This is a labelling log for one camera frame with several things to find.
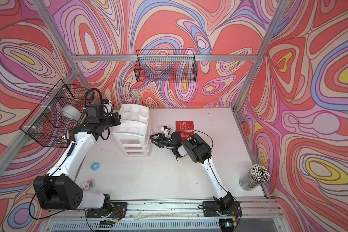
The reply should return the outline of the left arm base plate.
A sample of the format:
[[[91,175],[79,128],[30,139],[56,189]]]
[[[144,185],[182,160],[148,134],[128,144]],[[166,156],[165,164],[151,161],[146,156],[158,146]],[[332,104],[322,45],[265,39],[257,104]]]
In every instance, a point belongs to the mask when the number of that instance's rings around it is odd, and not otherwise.
[[[126,216],[127,212],[127,202],[112,202],[111,206],[107,208],[100,209],[89,209],[87,210],[87,219],[96,218],[112,218],[112,219],[122,219]]]

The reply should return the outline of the red postcard white text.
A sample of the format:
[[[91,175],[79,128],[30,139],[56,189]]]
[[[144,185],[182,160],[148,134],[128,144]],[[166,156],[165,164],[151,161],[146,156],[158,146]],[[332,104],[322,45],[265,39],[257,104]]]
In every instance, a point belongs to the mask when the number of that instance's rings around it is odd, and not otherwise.
[[[193,131],[194,121],[176,121],[175,130],[176,131]]]

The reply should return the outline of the white plastic drawer organizer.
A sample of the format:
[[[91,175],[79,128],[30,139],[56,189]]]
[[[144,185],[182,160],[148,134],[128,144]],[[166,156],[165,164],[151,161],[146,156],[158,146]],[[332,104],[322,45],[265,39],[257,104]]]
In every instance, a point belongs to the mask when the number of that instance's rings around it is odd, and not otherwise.
[[[138,104],[122,104],[119,126],[114,127],[113,136],[126,157],[149,157],[152,146],[150,135],[152,122],[150,109]]]

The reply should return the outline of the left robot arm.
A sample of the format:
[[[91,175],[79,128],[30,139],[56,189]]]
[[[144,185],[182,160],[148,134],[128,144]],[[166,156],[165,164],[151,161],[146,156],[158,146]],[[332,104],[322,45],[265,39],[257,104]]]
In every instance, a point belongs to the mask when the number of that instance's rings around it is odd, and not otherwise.
[[[83,105],[86,117],[71,129],[66,151],[46,175],[35,178],[34,198],[44,210],[96,209],[107,215],[113,210],[110,196],[85,192],[75,180],[88,151],[98,139],[105,139],[103,132],[121,124],[121,115],[97,88],[86,91]]]

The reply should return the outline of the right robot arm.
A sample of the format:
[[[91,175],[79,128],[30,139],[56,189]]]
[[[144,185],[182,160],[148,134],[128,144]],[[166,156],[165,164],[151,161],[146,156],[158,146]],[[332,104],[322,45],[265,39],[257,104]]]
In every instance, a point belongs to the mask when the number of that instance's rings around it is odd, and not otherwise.
[[[232,207],[235,199],[216,171],[212,159],[212,147],[196,132],[185,140],[177,131],[172,133],[170,138],[166,137],[164,133],[157,133],[150,136],[150,139],[157,147],[171,150],[176,158],[188,155],[194,163],[202,168],[212,187],[213,199],[219,210],[227,210]]]

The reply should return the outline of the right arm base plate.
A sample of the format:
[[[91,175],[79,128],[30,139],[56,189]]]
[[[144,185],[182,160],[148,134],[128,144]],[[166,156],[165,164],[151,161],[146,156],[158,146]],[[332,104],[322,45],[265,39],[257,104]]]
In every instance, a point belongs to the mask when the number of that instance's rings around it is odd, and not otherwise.
[[[205,217],[234,217],[242,216],[242,209],[238,201],[233,201],[228,206],[222,206],[215,201],[204,201],[198,206]]]

